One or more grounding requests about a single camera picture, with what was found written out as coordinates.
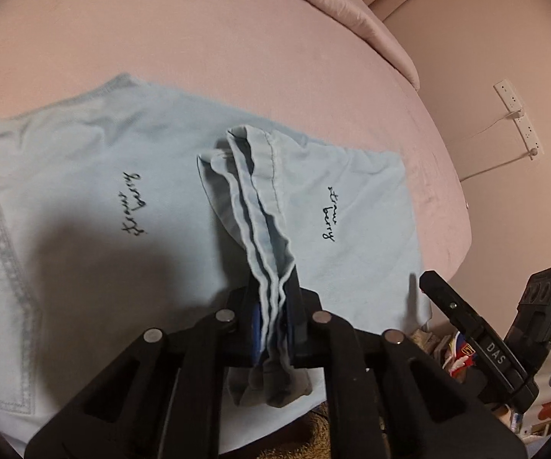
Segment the light blue strawberry denim pants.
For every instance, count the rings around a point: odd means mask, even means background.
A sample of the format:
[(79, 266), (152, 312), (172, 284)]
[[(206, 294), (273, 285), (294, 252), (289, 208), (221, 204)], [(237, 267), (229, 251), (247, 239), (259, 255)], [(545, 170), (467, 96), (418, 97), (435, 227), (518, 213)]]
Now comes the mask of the light blue strawberry denim pants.
[(0, 120), (0, 432), (16, 450), (145, 329), (296, 269), (369, 332), (430, 316), (399, 155), (127, 75)]

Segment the pink bed sheet mattress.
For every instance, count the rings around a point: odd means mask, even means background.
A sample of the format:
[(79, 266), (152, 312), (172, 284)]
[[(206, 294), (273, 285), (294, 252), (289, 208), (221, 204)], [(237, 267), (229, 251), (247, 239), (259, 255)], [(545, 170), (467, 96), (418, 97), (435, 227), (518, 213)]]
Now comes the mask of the pink bed sheet mattress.
[(427, 269), (472, 242), (458, 175), (385, 28), (360, 37), (308, 0), (0, 0), (0, 118), (118, 76), (177, 87), (404, 160)]

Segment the white wall power strip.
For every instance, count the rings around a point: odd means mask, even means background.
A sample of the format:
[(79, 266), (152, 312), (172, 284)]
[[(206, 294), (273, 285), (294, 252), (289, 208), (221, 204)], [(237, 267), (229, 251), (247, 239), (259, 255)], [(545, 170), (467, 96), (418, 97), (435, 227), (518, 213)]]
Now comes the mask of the white wall power strip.
[(504, 104), (508, 117), (514, 122), (529, 157), (532, 160), (540, 158), (544, 154), (543, 147), (533, 123), (526, 113), (522, 98), (518, 95), (512, 83), (507, 79), (500, 80), (494, 84), (494, 91), (497, 92), (497, 96)]

